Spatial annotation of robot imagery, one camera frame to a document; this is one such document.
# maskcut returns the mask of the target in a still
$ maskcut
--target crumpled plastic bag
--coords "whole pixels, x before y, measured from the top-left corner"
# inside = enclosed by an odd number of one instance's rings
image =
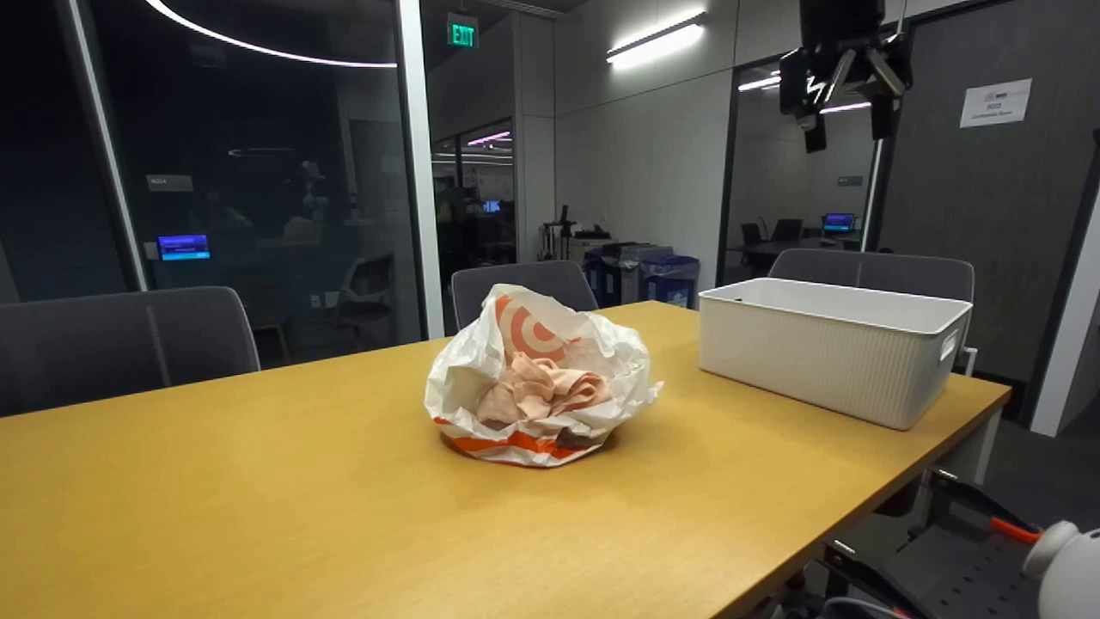
[[[539,370],[559,377],[553,396]],[[656,392],[634,329],[496,285],[481,315],[437,355],[421,404],[468,458],[559,469],[594,455]]]

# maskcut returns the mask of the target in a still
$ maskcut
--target computer screen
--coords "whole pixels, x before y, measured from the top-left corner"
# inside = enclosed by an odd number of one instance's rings
[[[160,261],[210,261],[207,232],[160,232],[158,237]]]
[[[481,214],[501,214],[501,200],[481,200]]]
[[[822,214],[823,237],[854,232],[854,231],[859,231],[854,214]]]

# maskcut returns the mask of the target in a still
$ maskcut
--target wooden table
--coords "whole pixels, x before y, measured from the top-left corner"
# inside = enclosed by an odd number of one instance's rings
[[[1007,398],[948,377],[897,433],[697,370],[687,308],[609,315],[662,392],[559,472],[439,442],[439,339],[0,420],[0,614],[737,614]]]

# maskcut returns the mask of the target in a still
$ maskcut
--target white plastic bin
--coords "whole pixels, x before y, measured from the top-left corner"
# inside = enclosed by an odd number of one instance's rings
[[[968,307],[749,279],[702,293],[702,369],[908,431],[942,387],[962,348]]]

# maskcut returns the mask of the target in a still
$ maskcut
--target ceiling light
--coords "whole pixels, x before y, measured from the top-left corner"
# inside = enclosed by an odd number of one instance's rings
[[[468,141],[468,148],[501,145],[501,141],[512,141],[512,132],[481,133],[481,136]]]
[[[694,14],[689,19],[676,19],[669,27],[650,31],[630,46],[617,46],[609,50],[609,63],[615,69],[633,69],[633,66],[645,66],[656,63],[662,54],[674,54],[680,47],[689,47],[694,40],[702,40],[709,23],[709,14]]]
[[[751,88],[772,88],[780,87],[780,71],[765,71],[765,78],[751,78],[751,81],[741,81],[734,87],[737,91],[751,91]]]
[[[350,63],[350,59],[323,59],[323,54],[296,54],[296,50],[281,50],[281,47],[265,47],[265,46],[255,46],[255,40],[240,40],[240,39],[231,39],[231,35],[219,35],[214,27],[201,27],[182,14],[174,14],[163,0],[144,0],[151,10],[158,10],[160,17],[201,35],[201,39],[214,39],[214,40],[222,40],[222,46],[233,46],[233,47],[246,47],[255,54],[270,54],[270,59],[284,59],[284,63],[305,63],[305,66],[329,66],[329,69],[355,69],[355,71],[395,71],[398,63]]]
[[[849,110],[865,110],[865,106],[869,106],[869,98],[859,98],[859,102],[846,102],[846,106],[822,106],[822,113],[831,117],[831,113],[849,113]]]

